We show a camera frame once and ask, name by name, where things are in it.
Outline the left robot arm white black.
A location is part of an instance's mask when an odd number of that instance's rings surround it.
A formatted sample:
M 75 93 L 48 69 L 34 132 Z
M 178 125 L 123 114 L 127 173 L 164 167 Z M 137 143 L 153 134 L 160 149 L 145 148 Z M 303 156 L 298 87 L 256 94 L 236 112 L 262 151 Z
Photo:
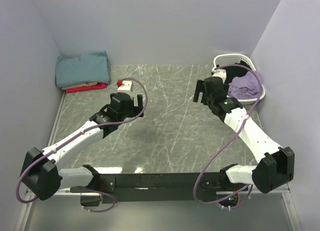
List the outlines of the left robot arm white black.
M 24 159 L 18 184 L 25 184 L 37 198 L 44 201 L 58 190 L 84 187 L 88 192 L 100 186 L 98 172 L 91 167 L 65 169 L 76 154 L 116 131 L 121 124 L 143 117 L 148 96 L 134 98 L 124 92 L 112 93 L 110 103 L 104 105 L 78 130 L 42 150 L 30 149 Z

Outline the purple t shirt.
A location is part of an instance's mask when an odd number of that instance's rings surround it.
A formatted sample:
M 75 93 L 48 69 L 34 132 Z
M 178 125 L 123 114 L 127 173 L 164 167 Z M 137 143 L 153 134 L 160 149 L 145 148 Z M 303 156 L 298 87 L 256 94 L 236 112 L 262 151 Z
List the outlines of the purple t shirt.
M 249 71 L 244 76 L 234 77 L 229 83 L 228 95 L 237 100 L 256 99 L 259 97 L 259 92 L 259 83 Z

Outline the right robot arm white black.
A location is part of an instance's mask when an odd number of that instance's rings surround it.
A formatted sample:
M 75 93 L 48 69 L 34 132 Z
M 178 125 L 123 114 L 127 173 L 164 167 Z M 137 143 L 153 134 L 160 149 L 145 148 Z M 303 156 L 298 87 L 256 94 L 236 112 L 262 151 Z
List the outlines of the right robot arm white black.
M 237 184 L 254 185 L 267 194 L 293 180 L 294 151 L 273 141 L 236 98 L 227 96 L 227 85 L 222 78 L 198 80 L 193 101 L 208 106 L 246 144 L 257 162 L 257 165 L 232 164 L 222 169 L 219 178 L 222 189 L 230 191 Z

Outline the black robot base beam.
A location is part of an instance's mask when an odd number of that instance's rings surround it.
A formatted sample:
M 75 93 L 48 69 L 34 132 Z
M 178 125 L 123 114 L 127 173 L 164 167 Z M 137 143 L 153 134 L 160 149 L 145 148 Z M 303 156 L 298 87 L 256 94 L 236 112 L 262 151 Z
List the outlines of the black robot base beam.
M 95 174 L 88 186 L 72 187 L 72 193 L 87 190 L 112 195 L 118 202 L 189 201 L 198 173 L 131 173 Z M 202 202 L 219 199 L 218 192 L 247 191 L 243 183 L 233 184 L 222 173 L 205 173 L 196 189 L 196 197 Z

